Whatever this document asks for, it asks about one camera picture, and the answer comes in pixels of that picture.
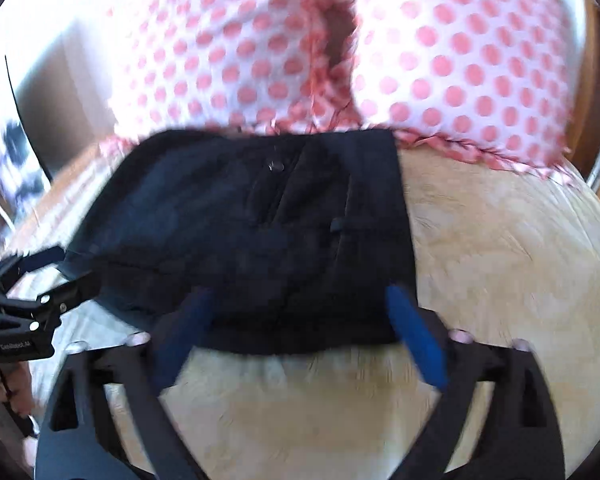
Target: white fabric with pink dots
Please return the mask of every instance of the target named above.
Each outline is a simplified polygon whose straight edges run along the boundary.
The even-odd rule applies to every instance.
[[[111,0],[117,133],[327,128],[326,32],[309,0]]]
[[[463,160],[491,154],[494,167],[560,160],[571,110],[561,0],[357,0],[356,11],[365,126]]]

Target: black fabric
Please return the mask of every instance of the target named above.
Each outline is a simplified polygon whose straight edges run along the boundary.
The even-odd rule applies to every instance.
[[[384,289],[416,284],[393,136],[158,134],[113,174],[59,268],[99,271],[97,300],[142,330],[213,289],[206,348],[395,342]]]

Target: wall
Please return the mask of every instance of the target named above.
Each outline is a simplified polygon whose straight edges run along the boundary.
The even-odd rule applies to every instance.
[[[6,0],[0,59],[6,55],[22,123],[56,173],[112,132],[106,0]]]

